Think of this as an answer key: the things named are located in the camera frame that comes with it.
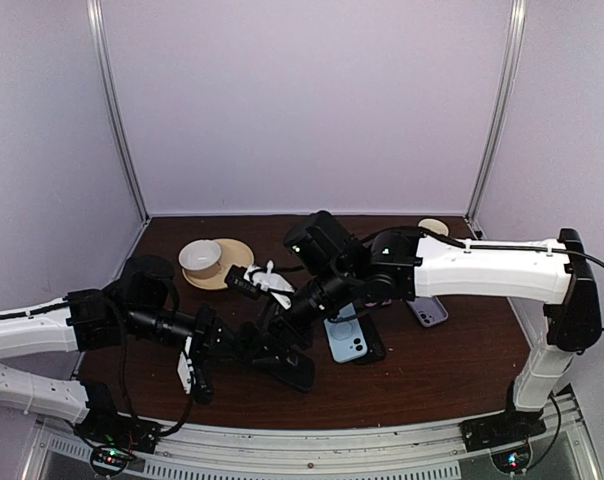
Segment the black cased phone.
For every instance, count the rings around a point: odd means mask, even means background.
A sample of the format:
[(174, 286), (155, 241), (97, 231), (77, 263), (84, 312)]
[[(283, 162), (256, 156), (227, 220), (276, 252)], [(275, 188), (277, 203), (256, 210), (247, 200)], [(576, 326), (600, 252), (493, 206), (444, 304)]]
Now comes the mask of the black cased phone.
[(293, 348), (288, 340), (254, 323), (243, 323), (236, 336), (239, 360), (247, 367), (267, 374), (280, 383), (302, 393), (309, 392), (315, 381), (313, 360)]

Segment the light blue cased phone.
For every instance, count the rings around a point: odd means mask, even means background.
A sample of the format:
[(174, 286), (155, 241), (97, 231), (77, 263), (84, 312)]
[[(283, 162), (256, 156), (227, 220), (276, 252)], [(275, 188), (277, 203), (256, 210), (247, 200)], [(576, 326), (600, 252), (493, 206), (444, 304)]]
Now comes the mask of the light blue cased phone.
[(333, 360), (344, 364), (362, 358), (368, 346), (357, 319), (342, 322), (324, 321), (329, 349)]

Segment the lavender phone case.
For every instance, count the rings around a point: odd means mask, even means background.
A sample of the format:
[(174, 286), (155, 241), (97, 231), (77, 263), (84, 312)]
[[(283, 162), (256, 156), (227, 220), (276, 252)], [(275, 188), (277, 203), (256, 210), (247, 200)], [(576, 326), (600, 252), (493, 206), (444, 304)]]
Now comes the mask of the lavender phone case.
[(417, 297), (406, 304), (424, 328), (433, 328), (449, 318), (448, 311), (436, 297)]

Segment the pink phone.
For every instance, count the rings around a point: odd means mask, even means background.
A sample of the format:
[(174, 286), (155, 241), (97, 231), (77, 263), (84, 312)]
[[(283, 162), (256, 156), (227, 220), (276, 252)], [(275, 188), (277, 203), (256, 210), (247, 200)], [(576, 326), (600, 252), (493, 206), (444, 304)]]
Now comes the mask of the pink phone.
[(389, 306), (393, 303), (393, 300), (391, 299), (387, 299), (387, 300), (378, 300), (378, 301), (367, 301), (364, 303), (364, 306), (367, 308), (372, 308), (372, 307), (385, 307), (385, 306)]

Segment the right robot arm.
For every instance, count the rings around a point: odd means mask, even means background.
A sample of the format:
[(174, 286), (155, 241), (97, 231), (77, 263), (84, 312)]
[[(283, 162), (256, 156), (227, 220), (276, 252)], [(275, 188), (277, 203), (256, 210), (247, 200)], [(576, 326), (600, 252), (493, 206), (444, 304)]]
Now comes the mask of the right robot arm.
[(284, 244), (311, 278), (259, 329), (248, 359), (303, 391), (308, 384), (302, 376), (314, 372), (304, 355), (312, 324), (336, 316), (354, 301), (478, 295), (542, 303), (546, 332), (511, 383), (506, 408), (461, 426), (468, 439), (482, 444), (493, 437), (512, 442), (533, 434), (574, 356), (602, 334), (593, 260), (572, 229), (539, 242), (491, 242), (407, 226), (362, 240), (322, 210), (294, 226)]

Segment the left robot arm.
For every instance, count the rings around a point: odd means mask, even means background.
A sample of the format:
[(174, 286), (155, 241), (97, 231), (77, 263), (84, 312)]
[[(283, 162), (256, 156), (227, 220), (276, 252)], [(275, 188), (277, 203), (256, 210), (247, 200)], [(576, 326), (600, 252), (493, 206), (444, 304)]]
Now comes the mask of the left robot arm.
[(177, 372), (188, 398), (211, 402), (211, 365), (238, 358), (238, 344), (211, 308), (203, 306), (194, 315), (179, 312), (174, 276), (172, 264), (161, 257), (133, 257), (102, 289), (0, 312), (0, 406), (87, 426), (103, 443), (119, 442), (126, 424), (106, 385), (47, 378), (3, 362), (37, 353), (125, 349), (130, 336), (177, 350)]

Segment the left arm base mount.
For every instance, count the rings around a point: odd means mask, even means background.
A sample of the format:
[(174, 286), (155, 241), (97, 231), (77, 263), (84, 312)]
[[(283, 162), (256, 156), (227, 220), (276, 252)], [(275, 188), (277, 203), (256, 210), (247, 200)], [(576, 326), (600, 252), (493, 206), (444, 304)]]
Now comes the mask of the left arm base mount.
[(73, 432), (91, 449), (89, 464), (98, 475), (119, 475), (139, 460), (140, 453), (156, 451), (157, 423), (119, 413), (103, 383), (81, 382), (80, 386), (87, 394), (88, 413), (82, 421), (72, 423)]

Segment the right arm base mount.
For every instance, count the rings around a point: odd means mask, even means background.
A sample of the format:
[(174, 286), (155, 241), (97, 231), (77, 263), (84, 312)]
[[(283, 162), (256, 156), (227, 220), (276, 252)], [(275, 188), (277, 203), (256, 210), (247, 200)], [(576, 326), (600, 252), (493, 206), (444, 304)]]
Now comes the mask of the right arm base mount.
[(550, 393), (548, 399), (557, 414), (557, 423), (546, 449), (542, 453), (535, 454), (531, 447), (531, 438), (547, 432), (546, 424), (542, 420), (543, 410), (536, 412), (517, 410), (514, 389), (515, 382), (512, 381), (507, 389), (504, 410), (464, 420), (459, 424), (467, 452), (503, 447), (503, 450), (491, 454), (491, 460), (499, 472), (510, 478), (527, 475), (549, 455), (557, 442), (562, 424), (561, 410), (555, 397)]

